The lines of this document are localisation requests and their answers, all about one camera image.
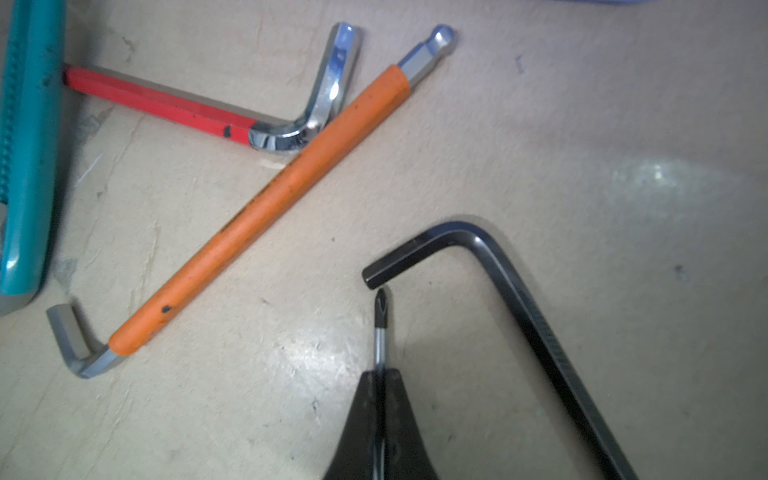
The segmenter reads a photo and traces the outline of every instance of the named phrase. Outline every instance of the orange hex key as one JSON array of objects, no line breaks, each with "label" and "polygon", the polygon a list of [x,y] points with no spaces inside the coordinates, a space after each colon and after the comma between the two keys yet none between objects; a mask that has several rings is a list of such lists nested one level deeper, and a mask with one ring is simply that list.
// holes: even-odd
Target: orange hex key
[{"label": "orange hex key", "polygon": [[352,104],[311,140],[232,220],[187,261],[134,315],[93,353],[71,305],[48,309],[68,368],[89,379],[135,353],[158,330],[384,121],[455,44],[453,30],[438,25],[397,65],[391,65]]}]

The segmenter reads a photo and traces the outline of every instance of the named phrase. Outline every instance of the l-shaped hex key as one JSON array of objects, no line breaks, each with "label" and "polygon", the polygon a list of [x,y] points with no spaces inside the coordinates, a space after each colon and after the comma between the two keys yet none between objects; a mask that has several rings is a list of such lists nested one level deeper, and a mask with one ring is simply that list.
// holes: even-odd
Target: l-shaped hex key
[{"label": "l-shaped hex key", "polygon": [[339,113],[360,50],[360,33],[333,26],[304,112],[293,121],[265,121],[87,68],[65,65],[64,82],[76,91],[175,121],[259,150],[293,154]]},{"label": "l-shaped hex key", "polygon": [[227,222],[144,305],[93,353],[66,303],[48,309],[48,320],[68,368],[89,379],[136,353],[198,293],[291,208],[314,184],[379,126],[456,45],[455,33],[438,25],[397,65],[390,65],[339,113],[242,210]]},{"label": "l-shaped hex key", "polygon": [[533,296],[504,250],[488,232],[467,222],[448,222],[432,227],[368,265],[362,271],[362,278],[368,288],[374,290],[426,257],[451,246],[471,251],[491,277],[565,408],[588,440],[605,477],[637,480]]}]

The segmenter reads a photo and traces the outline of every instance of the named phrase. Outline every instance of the beige surface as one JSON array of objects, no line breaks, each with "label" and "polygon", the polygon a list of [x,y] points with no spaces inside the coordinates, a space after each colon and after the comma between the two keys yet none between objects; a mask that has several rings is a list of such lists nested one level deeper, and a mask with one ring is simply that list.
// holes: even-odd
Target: beige surface
[{"label": "beige surface", "polygon": [[[0,478],[318,478],[371,363],[360,270],[457,215],[504,234],[641,478],[765,478],[764,0],[264,3],[71,0],[68,58],[291,118],[338,20],[365,32],[349,98],[436,23],[460,43],[90,381],[45,309],[76,300],[106,340],[286,158],[68,92],[56,278],[0,319]],[[391,363],[441,478],[593,477],[468,253],[390,286]]]}]

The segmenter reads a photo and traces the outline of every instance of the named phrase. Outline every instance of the teal utility knife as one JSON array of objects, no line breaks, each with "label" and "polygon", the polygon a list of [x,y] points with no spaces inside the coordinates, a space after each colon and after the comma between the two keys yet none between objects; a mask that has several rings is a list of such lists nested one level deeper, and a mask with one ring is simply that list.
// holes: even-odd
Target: teal utility knife
[{"label": "teal utility knife", "polygon": [[5,51],[0,120],[0,315],[42,280],[61,114],[65,0],[16,0]]}]

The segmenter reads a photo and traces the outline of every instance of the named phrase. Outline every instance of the screwdriver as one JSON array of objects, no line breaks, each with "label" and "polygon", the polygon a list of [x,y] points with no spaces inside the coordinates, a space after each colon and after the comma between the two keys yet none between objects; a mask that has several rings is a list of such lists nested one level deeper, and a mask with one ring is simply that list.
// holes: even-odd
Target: screwdriver
[{"label": "screwdriver", "polygon": [[389,316],[389,302],[386,291],[379,289],[373,303],[373,373],[376,377],[376,456],[373,463],[374,478],[384,479],[384,458],[386,457],[386,326]]}]

